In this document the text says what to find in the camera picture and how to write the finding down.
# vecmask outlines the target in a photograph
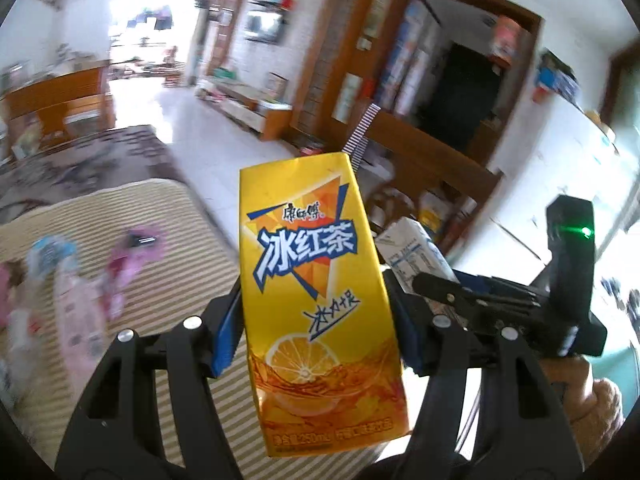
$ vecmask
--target television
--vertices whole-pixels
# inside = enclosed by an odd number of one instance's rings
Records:
[[[244,37],[249,41],[279,43],[287,25],[287,11],[273,2],[249,2],[258,6],[250,10],[244,28]]]

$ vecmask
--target beige striped placemat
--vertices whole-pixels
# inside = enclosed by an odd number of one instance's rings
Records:
[[[211,298],[228,293],[238,276],[238,267],[228,257],[225,243],[213,234],[181,184],[147,180],[36,209],[0,226],[0,261],[23,257],[45,235],[62,234],[78,245],[82,275],[94,278],[126,229],[146,224],[164,231],[164,259],[148,264],[125,291],[124,314],[108,325],[108,337],[113,338],[124,328],[141,335],[165,332],[185,317],[199,314]],[[58,350],[52,279],[43,287],[38,307],[44,321],[42,373],[21,413],[34,428],[36,450],[53,466],[73,403]],[[165,372],[158,372],[156,383],[167,459],[181,465]],[[254,408],[244,338],[231,367],[210,386],[226,437],[246,480],[348,480],[382,450],[383,446],[378,446],[304,458],[267,457]]]

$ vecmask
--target floor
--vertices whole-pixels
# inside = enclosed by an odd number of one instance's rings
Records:
[[[260,142],[197,99],[193,89],[164,88],[162,78],[111,81],[116,127],[152,124],[231,246],[238,250],[239,171],[293,158],[286,142]]]

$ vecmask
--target iced tea carton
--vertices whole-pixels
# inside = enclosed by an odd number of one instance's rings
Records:
[[[398,343],[347,155],[241,170],[240,266],[268,455],[405,435]]]

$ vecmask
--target screw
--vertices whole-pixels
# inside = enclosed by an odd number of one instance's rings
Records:
[[[133,330],[126,328],[121,332],[118,332],[118,341],[121,343],[127,343],[133,339]]]
[[[502,329],[502,337],[507,339],[508,341],[516,341],[518,338],[518,331],[514,329],[513,326],[506,326]]]
[[[199,316],[191,316],[182,322],[182,325],[188,330],[195,330],[202,324]]]
[[[444,314],[438,314],[437,316],[433,316],[433,325],[438,328],[449,328],[451,326],[451,320],[444,316]]]

